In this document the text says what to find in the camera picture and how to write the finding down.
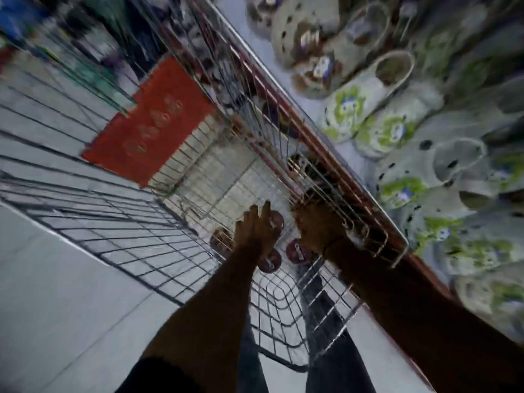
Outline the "person's left hand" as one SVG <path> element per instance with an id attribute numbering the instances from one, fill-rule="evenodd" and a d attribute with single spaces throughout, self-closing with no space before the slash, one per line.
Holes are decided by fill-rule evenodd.
<path id="1" fill-rule="evenodd" d="M 270 222 L 246 222 L 246 211 L 235 224 L 233 254 L 249 254 L 253 261 L 259 260 L 272 251 L 281 233 L 272 229 Z"/>

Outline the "person's right hand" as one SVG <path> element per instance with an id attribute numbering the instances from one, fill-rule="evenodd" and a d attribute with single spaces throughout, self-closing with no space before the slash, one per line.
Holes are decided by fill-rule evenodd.
<path id="1" fill-rule="evenodd" d="M 329 206 L 326 216 L 294 218 L 301 243 L 310 251 L 325 256 L 331 246 L 348 239 L 343 219 Z"/>

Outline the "person's right forearm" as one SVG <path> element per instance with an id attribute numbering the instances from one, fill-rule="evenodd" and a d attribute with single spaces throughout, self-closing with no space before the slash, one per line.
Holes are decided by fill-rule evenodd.
<path id="1" fill-rule="evenodd" d="M 524 393 L 524 350 L 508 337 L 348 238 L 331 240 L 323 254 L 436 393 Z"/>

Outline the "person's left forearm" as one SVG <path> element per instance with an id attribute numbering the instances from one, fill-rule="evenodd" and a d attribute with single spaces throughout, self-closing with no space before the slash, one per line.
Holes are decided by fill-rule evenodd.
<path id="1" fill-rule="evenodd" d="M 261 242 L 238 245 L 207 284 L 163 324 L 141 359 L 178 367 L 205 393 L 235 393 L 240 343 Z"/>

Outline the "red-edged display shelf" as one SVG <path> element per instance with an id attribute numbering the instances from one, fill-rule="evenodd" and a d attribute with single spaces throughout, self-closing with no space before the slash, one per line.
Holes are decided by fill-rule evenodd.
<path id="1" fill-rule="evenodd" d="M 302 143 L 338 178 L 344 197 L 349 200 L 357 236 L 364 247 L 392 266 L 407 262 L 422 275 L 424 282 L 452 299 L 448 285 L 413 254 L 404 234 L 374 198 L 370 184 L 375 165 L 360 156 L 350 142 L 334 145 L 320 132 L 315 122 L 322 102 L 304 98 L 292 89 L 290 74 L 278 66 L 269 41 L 251 31 L 245 16 L 246 2 L 211 2 L 219 19 L 219 28 L 232 39 L 234 50 L 242 60 L 241 72 L 245 77 L 251 76 L 258 96 L 265 97 L 284 114 L 285 121 L 298 132 Z"/>

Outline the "display of white patterned clogs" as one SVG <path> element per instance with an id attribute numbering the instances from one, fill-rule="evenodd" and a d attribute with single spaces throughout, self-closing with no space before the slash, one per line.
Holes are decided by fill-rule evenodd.
<path id="1" fill-rule="evenodd" d="M 459 175 L 520 118 L 481 98 L 524 52 L 524 0 L 229 0 L 256 62 L 355 172 L 415 252 L 452 236 L 494 183 Z"/>

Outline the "red cart sign panel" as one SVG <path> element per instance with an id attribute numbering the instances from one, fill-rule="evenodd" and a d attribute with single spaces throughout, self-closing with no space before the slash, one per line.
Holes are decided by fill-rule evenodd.
<path id="1" fill-rule="evenodd" d="M 135 107 L 115 115 L 81 157 L 143 189 L 217 109 L 171 56 L 152 69 L 134 99 Z"/>

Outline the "dark blue trousers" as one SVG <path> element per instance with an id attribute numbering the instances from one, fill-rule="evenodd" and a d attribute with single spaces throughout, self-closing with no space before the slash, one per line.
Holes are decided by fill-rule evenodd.
<path id="1" fill-rule="evenodd" d="M 376 393 L 320 275 L 303 265 L 297 268 L 297 278 L 309 349 L 305 393 Z M 236 393 L 269 393 L 249 314 L 239 351 Z"/>

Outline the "black sleeve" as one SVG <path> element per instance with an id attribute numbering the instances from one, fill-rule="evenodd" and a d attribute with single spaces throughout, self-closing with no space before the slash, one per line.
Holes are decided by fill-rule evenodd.
<path id="1" fill-rule="evenodd" d="M 142 358 L 114 393 L 204 393 L 178 366 L 159 357 Z"/>

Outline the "shelf of colourful goods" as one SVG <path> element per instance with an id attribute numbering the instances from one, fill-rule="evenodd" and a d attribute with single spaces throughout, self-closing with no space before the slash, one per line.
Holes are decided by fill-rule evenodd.
<path id="1" fill-rule="evenodd" d="M 0 44 L 127 112 L 166 52 L 140 7 L 141 0 L 0 0 Z"/>

